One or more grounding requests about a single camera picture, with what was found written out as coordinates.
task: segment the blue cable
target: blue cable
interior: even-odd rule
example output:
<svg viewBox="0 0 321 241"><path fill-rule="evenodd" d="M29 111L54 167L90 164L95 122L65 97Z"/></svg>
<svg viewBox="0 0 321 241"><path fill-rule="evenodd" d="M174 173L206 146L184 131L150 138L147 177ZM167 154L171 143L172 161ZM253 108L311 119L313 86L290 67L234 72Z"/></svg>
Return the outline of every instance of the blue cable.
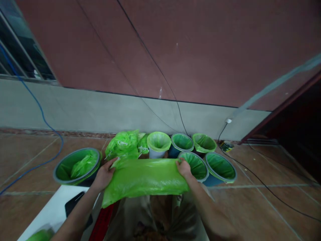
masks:
<svg viewBox="0 0 321 241"><path fill-rule="evenodd" d="M36 103L38 104L39 109L40 109L40 111L41 111L41 115L42 115L43 121L44 121L44 122L46 123L46 125L47 125L51 130L53 130L53 132L55 132L55 133L60 137L60 139L61 139L60 149L59 149L58 153L57 153L52 159L50 159L49 161L46 161L46 162L44 162L44 163L42 163L42 164L40 164L40 165L38 165L38 166L36 166L36 167L33 167L33 168L29 169L28 171L26 171L25 173L23 173L20 177L18 177L17 179L15 179L12 183L10 183L8 186L6 186L6 187L0 192L0 196L1 196L9 187L11 187L13 184L15 184L15 183L16 183L18 180L20 180L24 175L26 175L27 173L31 172L31 171L34 170L34 169L37 169L37 168L40 167L40 166L43 166L43 165L51 162L51 161L54 160L57 156L59 156L59 154L61 153L61 150L62 150L62 148L63 148L63 146L64 146L64 140L63 140L63 137L62 137L54 128L52 128L52 127L48 124L48 122L46 121L46 118L44 117L44 113L43 113L43 110L42 110L42 107L41 107L39 101L38 101L37 98L33 95L33 93L32 93L31 90L28 88L28 86L26 85L26 83L25 83L25 82L21 79L21 77L18 75L15 67L13 66L11 60L8 58L7 53L5 52L5 50L3 49L3 47L2 47L1 45L0 45L0 49L1 49L4 57L6 58L8 64L10 65L12 71L14 72L14 74L18 77L18 79L22 82L22 84L26 87L26 89L29 91L29 93L31 94L31 96L34 98L34 100L35 100Z"/></svg>

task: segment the gray wall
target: gray wall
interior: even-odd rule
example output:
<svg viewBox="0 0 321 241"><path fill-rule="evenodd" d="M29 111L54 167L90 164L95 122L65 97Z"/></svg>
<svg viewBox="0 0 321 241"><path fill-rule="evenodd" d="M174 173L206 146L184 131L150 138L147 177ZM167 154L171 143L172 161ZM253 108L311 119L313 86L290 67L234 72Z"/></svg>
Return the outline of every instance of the gray wall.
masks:
<svg viewBox="0 0 321 241"><path fill-rule="evenodd" d="M41 103L48 123L57 130L117 133L140 129L141 132L184 132L177 103L146 99L149 107L171 128L162 123L139 97L67 89L27 83ZM180 102L188 134L205 133L217 139L225 119L235 108ZM270 114L246 110L226 127L221 139L241 140ZM25 87L14 80L0 80L0 127L48 129L40 110Z"/></svg>

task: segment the red object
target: red object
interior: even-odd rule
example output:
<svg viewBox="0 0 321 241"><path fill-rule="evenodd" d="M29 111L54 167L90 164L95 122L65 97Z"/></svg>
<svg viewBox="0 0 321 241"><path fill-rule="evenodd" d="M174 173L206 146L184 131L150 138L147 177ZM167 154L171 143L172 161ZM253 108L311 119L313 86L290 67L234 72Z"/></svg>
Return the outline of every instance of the red object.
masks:
<svg viewBox="0 0 321 241"><path fill-rule="evenodd" d="M94 229L91 232L89 241L104 240L104 237L109 227L109 221L113 213L113 209L114 209L114 204L106 207L105 209L100 210Z"/></svg>

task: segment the tied plastic bag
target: tied plastic bag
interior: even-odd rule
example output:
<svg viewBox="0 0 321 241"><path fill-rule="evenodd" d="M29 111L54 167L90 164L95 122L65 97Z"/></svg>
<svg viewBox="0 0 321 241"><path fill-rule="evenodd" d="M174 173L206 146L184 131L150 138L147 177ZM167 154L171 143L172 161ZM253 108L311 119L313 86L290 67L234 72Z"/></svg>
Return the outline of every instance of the tied plastic bag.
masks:
<svg viewBox="0 0 321 241"><path fill-rule="evenodd" d="M192 135L192 140L196 151L201 153L214 152L217 146L212 138L202 133Z"/></svg>
<svg viewBox="0 0 321 241"><path fill-rule="evenodd" d="M139 156L141 154L148 154L149 153L149 149L148 149L148 145L147 145L147 137L149 135L145 134L139 141L138 141L138 145L137 148L139 150Z"/></svg>
<svg viewBox="0 0 321 241"><path fill-rule="evenodd" d="M108 161L115 157L137 159L139 157L138 134L139 130L117 133L106 148L106 159Z"/></svg>
<svg viewBox="0 0 321 241"><path fill-rule="evenodd" d="M98 153L89 150L89 153L79 162L73 165L71 170L71 179L76 179L90 172L96 164Z"/></svg>
<svg viewBox="0 0 321 241"><path fill-rule="evenodd" d="M180 195L189 190L177 170L177 159L123 159L115 161L115 172L104 191L102 207L125 197Z"/></svg>
<svg viewBox="0 0 321 241"><path fill-rule="evenodd" d="M207 178L209 175L205 162L192 152L181 152L178 158L184 158L191 167L191 173L197 180Z"/></svg>
<svg viewBox="0 0 321 241"><path fill-rule="evenodd" d="M156 152L167 151L172 144L170 137L163 132L153 132L147 137L148 147Z"/></svg>

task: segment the trash bin rim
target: trash bin rim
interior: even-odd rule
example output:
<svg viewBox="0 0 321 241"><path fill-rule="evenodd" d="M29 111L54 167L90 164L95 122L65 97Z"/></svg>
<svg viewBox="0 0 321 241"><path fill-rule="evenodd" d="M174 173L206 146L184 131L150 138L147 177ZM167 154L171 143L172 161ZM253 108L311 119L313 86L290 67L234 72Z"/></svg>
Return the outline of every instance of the trash bin rim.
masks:
<svg viewBox="0 0 321 241"><path fill-rule="evenodd" d="M179 155L178 155L178 159L180 158L180 156L182 155L182 154L185 154L185 153L190 153L190 154L193 154L194 156L197 156L200 160L202 160L202 162L203 162L203 164L204 164L204 166L205 166L205 168L206 168L206 176L203 178L203 179L197 179L199 182L204 182L207 178L208 178L208 176L210 175L209 174L209 171L208 171L208 167L207 167L207 165L206 165L206 162L199 156L199 155L197 155L196 153L194 153L194 152L188 152L188 151L183 151L183 152L181 152Z"/></svg>
<svg viewBox="0 0 321 241"><path fill-rule="evenodd" d="M183 149L183 148L178 147L178 146L176 145L176 143L174 142L174 140L173 140L173 137L174 137L175 135L183 135L183 136L188 137L188 138L191 140L191 142L192 142L192 147L189 148L189 149ZM186 135L186 134L184 134L184 133L175 133L175 134L173 134L173 135L171 136L171 141L172 141L172 145L174 146L174 148L177 149L177 150L179 150L179 151L188 151L188 152L191 152L192 150L194 150L194 142L193 142L192 138L190 138L188 135Z"/></svg>
<svg viewBox="0 0 321 241"><path fill-rule="evenodd" d="M212 167L210 166L210 164L208 163L208 161L207 161L207 157L208 157L209 155L217 155L217 156L222 157L225 161L227 161L227 162L231 165L231 167L234 169L235 177L234 177L233 179L227 179L227 178L224 178L224 177L222 177L221 175L219 175L216 171L214 171L214 170L212 169ZM234 181L236 180L236 178L237 178L237 172L236 172L235 167L232 165L232 163L231 163L228 159L226 159L226 158L223 157L222 155L220 155L220 154L218 154L218 153L216 153L216 152L209 152L209 153L207 153L207 154L205 155L205 161L206 161L206 164L207 164L208 169L210 169L212 172L214 172L214 173L217 175L217 177L219 177L222 181L230 183L230 182L234 182Z"/></svg>
<svg viewBox="0 0 321 241"><path fill-rule="evenodd" d="M90 171L87 172L86 174L84 174L84 175L82 175L82 176L80 176L80 177L78 177L78 178L76 178L76 179L72 179L72 180L68 180L68 181L60 180L60 179L57 177L57 174L56 174L57 169L58 169L58 167L60 166L60 164L61 164L66 158L68 158L69 156L73 155L73 154L76 153L76 152L83 151L83 150L92 150L92 151L94 151L94 152L96 152L96 153L98 154L98 158L97 158L96 163L95 163L95 165L93 166L93 168L90 169ZM97 167L97 165L98 165L98 163L99 163L99 160L100 160L100 153L99 153L99 151L98 151L97 149L95 149L95 148L87 147L87 148L82 148L82 149L73 151L72 153L70 153L70 154L68 154L67 156L65 156L65 157L56 165L56 167L55 167L55 169L54 169L54 171L53 171L53 179L54 179L56 182L60 183L60 184L71 184L71 183L73 183L73 182L79 181L80 179L86 177L89 173L91 173L91 172Z"/></svg>

